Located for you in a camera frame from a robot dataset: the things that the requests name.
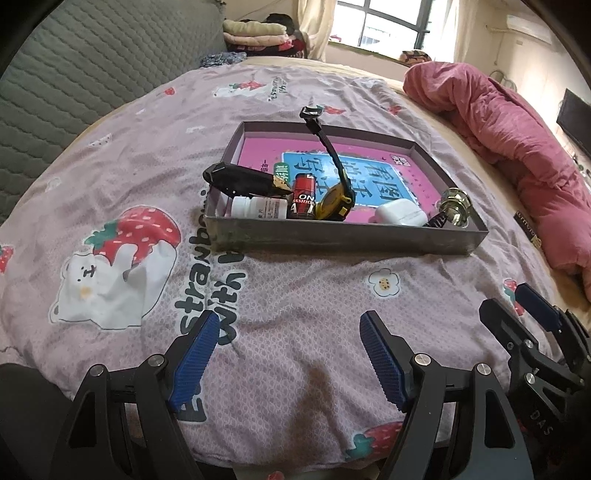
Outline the black hair claw clip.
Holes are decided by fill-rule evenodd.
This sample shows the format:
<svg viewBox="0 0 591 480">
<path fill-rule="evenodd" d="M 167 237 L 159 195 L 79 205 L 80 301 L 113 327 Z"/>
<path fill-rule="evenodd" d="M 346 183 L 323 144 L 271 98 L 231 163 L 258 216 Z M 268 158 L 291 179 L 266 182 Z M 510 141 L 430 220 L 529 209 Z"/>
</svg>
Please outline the black hair claw clip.
<svg viewBox="0 0 591 480">
<path fill-rule="evenodd" d="M 430 218 L 425 224 L 425 227 L 443 228 L 448 223 L 448 216 L 445 212 L 440 212 Z"/>
</svg>

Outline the white earbuds case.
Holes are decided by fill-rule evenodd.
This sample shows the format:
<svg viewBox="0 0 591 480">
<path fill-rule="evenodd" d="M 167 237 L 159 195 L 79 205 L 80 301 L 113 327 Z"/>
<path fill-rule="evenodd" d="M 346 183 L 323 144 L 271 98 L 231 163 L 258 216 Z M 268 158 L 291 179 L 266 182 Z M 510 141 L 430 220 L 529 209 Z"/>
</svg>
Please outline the white earbuds case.
<svg viewBox="0 0 591 480">
<path fill-rule="evenodd" d="M 375 211 L 379 224 L 422 227 L 428 222 L 426 212 L 412 200 L 400 198 L 384 203 Z"/>
</svg>

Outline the white pill bottle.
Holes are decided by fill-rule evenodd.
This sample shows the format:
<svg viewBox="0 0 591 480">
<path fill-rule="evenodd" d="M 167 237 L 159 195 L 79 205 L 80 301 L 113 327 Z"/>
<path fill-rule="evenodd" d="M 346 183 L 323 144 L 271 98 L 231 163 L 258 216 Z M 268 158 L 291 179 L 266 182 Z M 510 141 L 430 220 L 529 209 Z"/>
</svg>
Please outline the white pill bottle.
<svg viewBox="0 0 591 480">
<path fill-rule="evenodd" d="M 270 197 L 235 197 L 230 217 L 239 219 L 283 220 L 287 218 L 287 199 Z"/>
</svg>

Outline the red and black lighter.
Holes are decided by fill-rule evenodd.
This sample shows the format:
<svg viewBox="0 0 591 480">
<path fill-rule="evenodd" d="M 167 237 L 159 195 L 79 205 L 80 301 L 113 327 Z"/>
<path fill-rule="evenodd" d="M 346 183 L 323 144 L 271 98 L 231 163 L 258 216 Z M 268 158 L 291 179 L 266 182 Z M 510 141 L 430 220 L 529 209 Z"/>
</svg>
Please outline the red and black lighter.
<svg viewBox="0 0 591 480">
<path fill-rule="evenodd" d="M 309 173 L 299 173 L 294 179 L 293 200 L 290 203 L 288 217 L 294 219 L 315 219 L 315 194 L 317 180 Z"/>
</svg>

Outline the black and yellow wristwatch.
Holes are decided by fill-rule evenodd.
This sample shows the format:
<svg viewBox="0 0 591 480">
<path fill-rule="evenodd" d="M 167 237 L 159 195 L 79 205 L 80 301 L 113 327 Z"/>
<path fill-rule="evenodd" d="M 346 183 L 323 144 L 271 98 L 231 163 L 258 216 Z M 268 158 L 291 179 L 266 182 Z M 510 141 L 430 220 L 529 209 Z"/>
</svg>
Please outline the black and yellow wristwatch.
<svg viewBox="0 0 591 480">
<path fill-rule="evenodd" d="M 332 161 L 330 171 L 335 177 L 332 185 L 322 196 L 322 200 L 315 206 L 315 217 L 322 221 L 344 222 L 356 206 L 356 191 L 353 190 L 352 181 L 346 173 L 346 168 L 342 164 L 338 152 L 335 151 L 335 147 L 322 128 L 321 115 L 321 106 L 304 106 L 300 112 L 300 118 L 304 120 L 308 130 L 325 147 L 325 153 Z"/>
</svg>

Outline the black and gold box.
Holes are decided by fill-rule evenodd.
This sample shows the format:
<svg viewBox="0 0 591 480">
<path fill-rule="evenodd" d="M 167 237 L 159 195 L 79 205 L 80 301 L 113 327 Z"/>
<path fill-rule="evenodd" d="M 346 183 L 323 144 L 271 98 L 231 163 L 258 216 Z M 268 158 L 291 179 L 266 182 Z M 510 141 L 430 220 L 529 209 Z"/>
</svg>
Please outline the black and gold box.
<svg viewBox="0 0 591 480">
<path fill-rule="evenodd" d="M 219 162 L 207 167 L 202 176 L 207 184 L 230 198 L 287 197 L 293 191 L 279 177 L 240 165 Z"/>
</svg>

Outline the black and gold bar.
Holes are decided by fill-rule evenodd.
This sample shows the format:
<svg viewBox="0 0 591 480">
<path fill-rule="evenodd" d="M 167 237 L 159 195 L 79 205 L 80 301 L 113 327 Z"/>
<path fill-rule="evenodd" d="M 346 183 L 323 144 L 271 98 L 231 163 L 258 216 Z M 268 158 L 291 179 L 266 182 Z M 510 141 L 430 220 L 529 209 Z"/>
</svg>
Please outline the black and gold bar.
<svg viewBox="0 0 591 480">
<path fill-rule="evenodd" d="M 514 214 L 514 220 L 517 222 L 521 230 L 525 233 L 528 241 L 537 249 L 542 248 L 542 240 L 537 235 L 533 227 L 531 226 L 530 222 L 526 219 L 526 217 L 520 212 L 516 211 Z"/>
</svg>

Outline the dark cardboard box tray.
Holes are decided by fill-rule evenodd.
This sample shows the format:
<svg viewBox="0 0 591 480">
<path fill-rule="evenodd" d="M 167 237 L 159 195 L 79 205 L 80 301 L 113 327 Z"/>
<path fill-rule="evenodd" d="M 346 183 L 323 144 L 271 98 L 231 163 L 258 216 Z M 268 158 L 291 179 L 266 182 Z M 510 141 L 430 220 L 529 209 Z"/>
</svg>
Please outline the dark cardboard box tray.
<svg viewBox="0 0 591 480">
<path fill-rule="evenodd" d="M 419 143 L 315 120 L 243 122 L 204 180 L 217 249 L 467 255 L 488 234 Z"/>
</svg>

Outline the pink strawberry print blanket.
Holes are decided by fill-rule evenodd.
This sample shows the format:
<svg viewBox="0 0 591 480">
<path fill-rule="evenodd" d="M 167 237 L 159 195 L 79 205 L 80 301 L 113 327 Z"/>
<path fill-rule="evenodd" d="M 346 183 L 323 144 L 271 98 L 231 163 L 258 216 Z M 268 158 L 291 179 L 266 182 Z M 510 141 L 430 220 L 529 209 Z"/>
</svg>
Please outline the pink strawberry print blanket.
<svg viewBox="0 0 591 480">
<path fill-rule="evenodd" d="M 471 254 L 358 256 L 217 252 L 204 169 L 246 121 L 298 121 L 417 142 L 472 198 L 488 235 Z M 195 70 L 101 121 L 26 192 L 2 225 L 1 360 L 33 368 L 67 399 L 87 369 L 139 364 L 207 309 L 221 336 L 180 411 L 200 460 L 284 470 L 381 458 L 402 415 L 359 335 L 363 312 L 439 362 L 507 356 L 480 323 L 482 301 L 527 282 L 558 289 L 542 254 L 469 164 L 385 82 L 305 68 Z"/>
</svg>

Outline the dark patterned cloth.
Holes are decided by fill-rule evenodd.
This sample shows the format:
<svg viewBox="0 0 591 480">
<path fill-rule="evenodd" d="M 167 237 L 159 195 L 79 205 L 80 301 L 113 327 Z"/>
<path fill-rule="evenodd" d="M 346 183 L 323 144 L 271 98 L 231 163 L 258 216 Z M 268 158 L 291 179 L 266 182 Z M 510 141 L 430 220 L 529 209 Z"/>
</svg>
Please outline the dark patterned cloth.
<svg viewBox="0 0 591 480">
<path fill-rule="evenodd" d="M 200 68 L 213 68 L 242 63 L 247 58 L 245 52 L 221 52 L 205 55 L 199 62 Z"/>
</svg>

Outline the grey quilted headboard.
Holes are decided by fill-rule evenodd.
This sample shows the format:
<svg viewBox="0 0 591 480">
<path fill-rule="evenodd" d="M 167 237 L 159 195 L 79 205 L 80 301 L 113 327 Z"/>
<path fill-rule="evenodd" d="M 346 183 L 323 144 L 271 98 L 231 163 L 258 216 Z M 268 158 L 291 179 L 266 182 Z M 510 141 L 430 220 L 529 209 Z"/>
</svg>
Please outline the grey quilted headboard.
<svg viewBox="0 0 591 480">
<path fill-rule="evenodd" d="M 62 1 L 1 75 L 1 217 L 95 121 L 224 51 L 221 1 Z"/>
</svg>

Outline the dark framed window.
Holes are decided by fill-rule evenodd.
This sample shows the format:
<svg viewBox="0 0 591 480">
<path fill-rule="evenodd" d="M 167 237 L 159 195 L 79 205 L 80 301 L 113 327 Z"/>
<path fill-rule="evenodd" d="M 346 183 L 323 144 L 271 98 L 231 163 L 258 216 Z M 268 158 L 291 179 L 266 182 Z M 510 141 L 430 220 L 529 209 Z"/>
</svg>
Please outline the dark framed window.
<svg viewBox="0 0 591 480">
<path fill-rule="evenodd" d="M 432 7 L 432 0 L 338 1 L 329 39 L 394 58 L 423 47 Z"/>
</svg>

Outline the stack of folded clothes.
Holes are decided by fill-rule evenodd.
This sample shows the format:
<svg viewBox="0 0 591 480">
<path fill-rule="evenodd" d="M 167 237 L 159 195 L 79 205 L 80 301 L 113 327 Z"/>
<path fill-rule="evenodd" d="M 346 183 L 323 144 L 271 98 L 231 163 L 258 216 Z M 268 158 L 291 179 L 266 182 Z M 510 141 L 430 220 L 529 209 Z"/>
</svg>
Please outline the stack of folded clothes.
<svg viewBox="0 0 591 480">
<path fill-rule="evenodd" d="M 249 57 L 308 57 L 307 39 L 287 14 L 271 13 L 264 21 L 225 19 L 222 30 L 230 52 Z"/>
</svg>

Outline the cream curtain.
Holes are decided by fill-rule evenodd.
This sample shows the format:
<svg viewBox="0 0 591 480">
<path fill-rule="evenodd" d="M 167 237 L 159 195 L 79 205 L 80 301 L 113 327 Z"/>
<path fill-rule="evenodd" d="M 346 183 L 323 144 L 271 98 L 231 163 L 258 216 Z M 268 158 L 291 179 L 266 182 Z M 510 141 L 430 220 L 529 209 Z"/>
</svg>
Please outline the cream curtain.
<svg viewBox="0 0 591 480">
<path fill-rule="evenodd" d="M 298 0 L 297 23 L 308 44 L 308 58 L 325 62 L 335 17 L 335 0 Z"/>
</svg>

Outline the black wall television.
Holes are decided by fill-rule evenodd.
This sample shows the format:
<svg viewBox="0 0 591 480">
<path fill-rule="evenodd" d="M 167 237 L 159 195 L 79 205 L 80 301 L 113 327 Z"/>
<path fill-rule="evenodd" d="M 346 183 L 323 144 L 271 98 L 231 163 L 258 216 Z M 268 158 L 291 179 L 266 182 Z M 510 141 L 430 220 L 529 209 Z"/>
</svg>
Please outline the black wall television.
<svg viewBox="0 0 591 480">
<path fill-rule="evenodd" d="M 566 89 L 557 117 L 557 124 L 585 153 L 591 154 L 591 106 Z"/>
</svg>

